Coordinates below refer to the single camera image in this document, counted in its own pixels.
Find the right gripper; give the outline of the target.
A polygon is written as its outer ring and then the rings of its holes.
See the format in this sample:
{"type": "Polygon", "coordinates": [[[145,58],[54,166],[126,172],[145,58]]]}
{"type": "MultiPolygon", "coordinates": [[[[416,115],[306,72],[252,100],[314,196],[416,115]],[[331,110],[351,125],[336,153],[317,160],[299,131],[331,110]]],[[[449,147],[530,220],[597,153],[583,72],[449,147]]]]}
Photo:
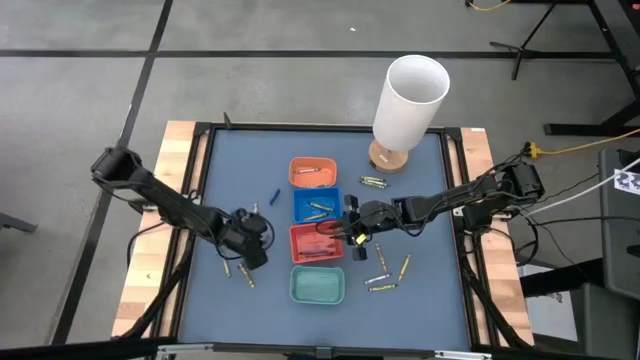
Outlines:
{"type": "Polygon", "coordinates": [[[369,201],[362,205],[354,195],[344,196],[343,224],[335,223],[330,229],[332,239],[351,239],[352,236],[373,235],[394,230],[398,225],[398,212],[388,203],[369,201]]]}

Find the blue table mat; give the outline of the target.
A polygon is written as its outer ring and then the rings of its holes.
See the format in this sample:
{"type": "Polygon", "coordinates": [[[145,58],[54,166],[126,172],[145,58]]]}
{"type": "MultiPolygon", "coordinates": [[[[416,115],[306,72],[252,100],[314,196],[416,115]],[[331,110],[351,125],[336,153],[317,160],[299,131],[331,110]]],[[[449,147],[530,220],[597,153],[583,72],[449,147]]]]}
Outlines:
{"type": "Polygon", "coordinates": [[[189,275],[180,340],[289,346],[330,346],[401,350],[469,349],[466,312],[451,218],[438,216],[413,238],[399,230],[376,234],[368,258],[345,254],[335,266],[345,274],[345,296],[337,305],[295,302],[290,296],[293,269],[289,229],[293,222],[293,188],[289,163],[294,157],[326,157],[338,166],[337,186],[361,202],[389,202],[405,196],[444,191],[445,174],[438,136],[427,134],[406,167],[388,176],[384,190],[363,186],[371,173],[368,133],[232,131],[216,133],[204,201],[231,211],[258,202],[275,228],[268,262],[251,273],[251,288],[235,264],[231,278],[213,245],[198,241],[189,275]],[[273,206],[269,200],[280,188],[273,206]],[[384,253],[384,274],[375,244],[384,253]],[[404,278],[398,274],[407,255],[404,278]],[[391,290],[368,288],[397,284],[391,290]]]}

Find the blue plastic bin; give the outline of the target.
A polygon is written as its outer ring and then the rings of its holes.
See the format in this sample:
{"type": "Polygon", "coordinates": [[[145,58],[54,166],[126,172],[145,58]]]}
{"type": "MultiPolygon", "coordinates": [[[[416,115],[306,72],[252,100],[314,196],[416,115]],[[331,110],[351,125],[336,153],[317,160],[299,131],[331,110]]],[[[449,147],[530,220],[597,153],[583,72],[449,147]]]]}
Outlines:
{"type": "Polygon", "coordinates": [[[325,188],[299,188],[293,191],[293,222],[295,224],[315,223],[326,220],[335,220],[342,216],[341,192],[337,187],[325,188]],[[326,212],[309,206],[310,202],[324,204],[333,208],[332,212],[326,212]],[[328,213],[322,219],[304,221],[304,218],[313,215],[328,213]]]}

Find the black desk leg frame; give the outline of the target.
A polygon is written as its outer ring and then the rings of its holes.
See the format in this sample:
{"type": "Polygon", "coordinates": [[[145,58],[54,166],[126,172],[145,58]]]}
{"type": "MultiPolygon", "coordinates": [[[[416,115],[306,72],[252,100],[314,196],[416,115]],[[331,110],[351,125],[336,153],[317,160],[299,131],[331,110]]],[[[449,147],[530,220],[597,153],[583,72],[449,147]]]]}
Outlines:
{"type": "Polygon", "coordinates": [[[549,136],[581,136],[581,137],[640,137],[640,125],[628,126],[628,123],[640,119],[640,70],[632,69],[622,49],[618,45],[614,34],[607,24],[604,15],[595,0],[586,0],[594,20],[611,52],[613,59],[624,73],[625,79],[631,87],[634,99],[623,106],[609,118],[598,124],[562,124],[547,123],[543,126],[544,133],[549,136]]]}

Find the gray furniture foot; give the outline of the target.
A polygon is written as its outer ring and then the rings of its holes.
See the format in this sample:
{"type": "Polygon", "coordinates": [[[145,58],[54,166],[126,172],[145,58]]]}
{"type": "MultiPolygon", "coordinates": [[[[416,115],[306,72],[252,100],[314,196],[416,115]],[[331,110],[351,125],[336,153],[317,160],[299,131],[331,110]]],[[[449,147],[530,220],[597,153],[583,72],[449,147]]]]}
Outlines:
{"type": "Polygon", "coordinates": [[[0,229],[5,228],[15,229],[24,233],[33,233],[36,231],[37,225],[0,212],[0,229]]]}

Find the orange plastic bin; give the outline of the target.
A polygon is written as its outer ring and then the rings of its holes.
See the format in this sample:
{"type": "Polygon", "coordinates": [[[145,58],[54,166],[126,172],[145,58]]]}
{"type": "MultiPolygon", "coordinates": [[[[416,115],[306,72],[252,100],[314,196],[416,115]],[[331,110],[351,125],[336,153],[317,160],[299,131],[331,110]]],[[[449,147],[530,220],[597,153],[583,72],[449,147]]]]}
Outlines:
{"type": "Polygon", "coordinates": [[[289,163],[289,181],[298,188],[331,187],[337,181],[337,163],[325,157],[294,157],[289,163]],[[296,174],[302,168],[321,168],[319,172],[296,174]]]}

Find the black tripod stand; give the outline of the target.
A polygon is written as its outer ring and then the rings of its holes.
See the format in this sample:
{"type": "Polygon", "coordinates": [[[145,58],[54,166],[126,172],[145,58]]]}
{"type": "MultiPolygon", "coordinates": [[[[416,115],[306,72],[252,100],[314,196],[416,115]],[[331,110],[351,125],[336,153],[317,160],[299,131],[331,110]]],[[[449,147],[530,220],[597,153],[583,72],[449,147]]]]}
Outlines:
{"type": "Polygon", "coordinates": [[[511,71],[512,81],[515,81],[518,77],[518,73],[519,73],[520,66],[524,56],[527,54],[535,54],[535,51],[528,50],[527,46],[529,45],[530,41],[534,38],[536,33],[539,31],[542,24],[546,21],[546,19],[549,17],[551,12],[556,8],[558,4],[558,0],[531,0],[531,1],[533,3],[540,2],[540,3],[548,4],[549,7],[546,10],[546,12],[542,15],[540,20],[536,23],[536,25],[531,30],[531,32],[528,34],[528,36],[525,38],[525,40],[519,46],[504,44],[504,43],[495,42],[495,41],[489,42],[489,45],[492,47],[505,49],[508,52],[515,53],[515,59],[514,59],[513,67],[511,71]]]}

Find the gray box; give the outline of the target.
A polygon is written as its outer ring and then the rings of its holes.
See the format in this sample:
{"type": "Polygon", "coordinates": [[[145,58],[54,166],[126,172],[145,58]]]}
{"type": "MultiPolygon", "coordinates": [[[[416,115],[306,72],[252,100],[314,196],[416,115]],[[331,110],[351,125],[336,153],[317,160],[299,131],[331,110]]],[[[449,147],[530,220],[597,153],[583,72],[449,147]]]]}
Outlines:
{"type": "Polygon", "coordinates": [[[640,302],[587,283],[571,291],[580,351],[589,356],[636,360],[640,302]]]}

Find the white lamp wooden base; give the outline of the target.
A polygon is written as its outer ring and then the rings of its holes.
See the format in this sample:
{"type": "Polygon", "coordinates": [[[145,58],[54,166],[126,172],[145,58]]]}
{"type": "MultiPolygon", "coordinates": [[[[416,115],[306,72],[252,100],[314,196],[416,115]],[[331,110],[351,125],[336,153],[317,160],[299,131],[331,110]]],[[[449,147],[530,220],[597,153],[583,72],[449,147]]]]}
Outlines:
{"type": "Polygon", "coordinates": [[[389,65],[373,120],[371,166],[396,173],[407,165],[450,89],[447,70],[423,55],[405,55],[389,65]]]}

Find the white fiducial marker tag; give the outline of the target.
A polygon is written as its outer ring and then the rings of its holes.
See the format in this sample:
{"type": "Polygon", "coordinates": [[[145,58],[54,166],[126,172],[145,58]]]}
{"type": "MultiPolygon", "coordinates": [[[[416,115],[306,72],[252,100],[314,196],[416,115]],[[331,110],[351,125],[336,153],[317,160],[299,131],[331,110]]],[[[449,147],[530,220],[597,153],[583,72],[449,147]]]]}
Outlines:
{"type": "Polygon", "coordinates": [[[616,190],[640,196],[640,174],[618,169],[614,174],[613,183],[616,190]]]}

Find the teal plastic bin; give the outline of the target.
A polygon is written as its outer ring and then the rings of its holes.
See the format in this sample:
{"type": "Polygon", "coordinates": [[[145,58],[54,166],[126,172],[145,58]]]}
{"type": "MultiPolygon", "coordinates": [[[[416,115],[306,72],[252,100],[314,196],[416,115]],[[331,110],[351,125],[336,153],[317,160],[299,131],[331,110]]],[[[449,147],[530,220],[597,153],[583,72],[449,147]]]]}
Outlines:
{"type": "Polygon", "coordinates": [[[290,296],[297,303],[337,305],[345,296],[345,274],[339,267],[295,266],[290,296]]]}

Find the dark gray equipment case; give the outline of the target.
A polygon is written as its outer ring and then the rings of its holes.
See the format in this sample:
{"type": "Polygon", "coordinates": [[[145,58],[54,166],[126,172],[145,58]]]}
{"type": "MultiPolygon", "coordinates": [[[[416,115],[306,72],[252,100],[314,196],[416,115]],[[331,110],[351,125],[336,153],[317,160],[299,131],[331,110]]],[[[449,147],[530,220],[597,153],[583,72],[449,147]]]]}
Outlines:
{"type": "MultiPolygon", "coordinates": [[[[615,177],[615,170],[640,174],[632,152],[603,150],[598,155],[600,179],[615,177]]],[[[640,196],[616,190],[613,179],[600,189],[604,283],[618,294],[640,301],[640,196]]]]}

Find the silver metal bracket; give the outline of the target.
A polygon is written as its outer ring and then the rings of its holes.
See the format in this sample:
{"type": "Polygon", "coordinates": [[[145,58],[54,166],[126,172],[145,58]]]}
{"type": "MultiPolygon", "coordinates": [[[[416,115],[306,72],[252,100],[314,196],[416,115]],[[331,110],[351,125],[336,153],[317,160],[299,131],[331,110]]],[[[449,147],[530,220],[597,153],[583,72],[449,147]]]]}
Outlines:
{"type": "Polygon", "coordinates": [[[172,360],[178,355],[189,355],[213,351],[214,345],[211,343],[170,344],[158,346],[156,356],[161,360],[172,360]]]}
{"type": "Polygon", "coordinates": [[[436,350],[434,357],[446,360],[493,360],[491,354],[445,350],[436,350]]]}

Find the black metal table frame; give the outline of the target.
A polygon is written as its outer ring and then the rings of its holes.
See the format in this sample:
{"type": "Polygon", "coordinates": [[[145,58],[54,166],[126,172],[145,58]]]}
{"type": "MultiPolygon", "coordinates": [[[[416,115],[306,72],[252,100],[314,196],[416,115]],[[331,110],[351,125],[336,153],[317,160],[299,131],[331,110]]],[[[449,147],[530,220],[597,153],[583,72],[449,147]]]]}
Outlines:
{"type": "MultiPolygon", "coordinates": [[[[155,163],[155,173],[173,189],[201,190],[206,183],[205,161],[210,159],[215,135],[226,129],[225,123],[170,121],[167,123],[155,163]]],[[[366,125],[296,124],[296,123],[236,123],[238,131],[293,131],[293,132],[345,132],[369,133],[366,125]]],[[[488,136],[483,128],[435,127],[440,136],[446,179],[458,185],[475,178],[492,165],[488,136]]],[[[485,292],[515,334],[532,344],[533,333],[525,308],[525,300],[516,274],[516,260],[509,253],[507,228],[499,233],[488,233],[478,238],[479,245],[468,261],[485,292]]],[[[142,235],[139,245],[132,250],[133,265],[128,269],[118,312],[112,329],[113,335],[122,335],[151,304],[153,297],[168,281],[187,242],[187,234],[168,226],[142,235]]],[[[474,317],[470,324],[472,343],[483,351],[506,351],[509,345],[499,327],[478,296],[466,286],[466,302],[474,317]]],[[[177,333],[179,313],[183,308],[186,284],[180,282],[162,305],[145,337],[168,337],[177,333]]]]}

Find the black rig beam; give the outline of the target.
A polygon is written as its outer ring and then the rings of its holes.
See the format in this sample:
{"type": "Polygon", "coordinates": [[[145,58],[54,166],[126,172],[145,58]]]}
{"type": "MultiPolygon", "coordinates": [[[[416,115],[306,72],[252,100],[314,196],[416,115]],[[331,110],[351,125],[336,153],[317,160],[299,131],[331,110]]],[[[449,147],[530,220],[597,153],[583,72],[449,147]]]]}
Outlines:
{"type": "Polygon", "coordinates": [[[156,355],[160,346],[176,343],[161,337],[0,349],[0,360],[131,360],[156,355]]]}

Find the red plastic bin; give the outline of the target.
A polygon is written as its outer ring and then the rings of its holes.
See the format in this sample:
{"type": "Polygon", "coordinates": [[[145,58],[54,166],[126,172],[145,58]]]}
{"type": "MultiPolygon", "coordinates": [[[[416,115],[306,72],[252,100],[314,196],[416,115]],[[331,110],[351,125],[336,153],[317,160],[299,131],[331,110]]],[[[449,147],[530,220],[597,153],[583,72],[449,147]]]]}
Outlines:
{"type": "Polygon", "coordinates": [[[342,242],[338,239],[330,238],[330,235],[317,232],[315,223],[291,226],[289,234],[291,258],[294,264],[335,260],[342,258],[344,255],[342,242]],[[333,254],[325,257],[301,258],[298,255],[300,253],[298,245],[305,243],[325,243],[330,246],[327,252],[332,252],[333,254]]]}

